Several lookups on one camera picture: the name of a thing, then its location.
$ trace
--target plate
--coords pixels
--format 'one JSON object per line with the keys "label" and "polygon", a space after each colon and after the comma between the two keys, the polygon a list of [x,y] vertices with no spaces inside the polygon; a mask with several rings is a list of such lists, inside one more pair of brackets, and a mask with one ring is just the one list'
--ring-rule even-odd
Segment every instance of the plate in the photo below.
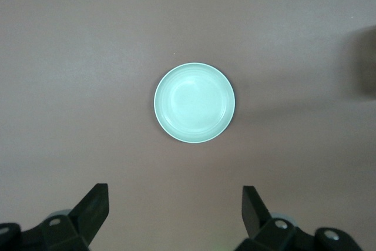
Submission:
{"label": "plate", "polygon": [[235,110],[229,80],[204,63],[186,63],[169,71],[159,82],[154,110],[161,127],[172,137],[189,143],[220,135]]}

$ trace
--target table surface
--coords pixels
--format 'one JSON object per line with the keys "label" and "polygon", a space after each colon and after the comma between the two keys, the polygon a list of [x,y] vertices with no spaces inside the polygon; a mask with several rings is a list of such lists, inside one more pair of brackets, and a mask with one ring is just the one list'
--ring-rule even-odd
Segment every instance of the table surface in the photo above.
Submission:
{"label": "table surface", "polygon": [[[0,7],[0,222],[29,229],[106,182],[93,251],[231,251],[253,185],[308,233],[376,246],[376,102],[357,71],[376,58],[363,44],[375,0]],[[229,127],[200,144],[171,138],[153,110],[160,79],[187,62],[221,70],[236,96]]]}

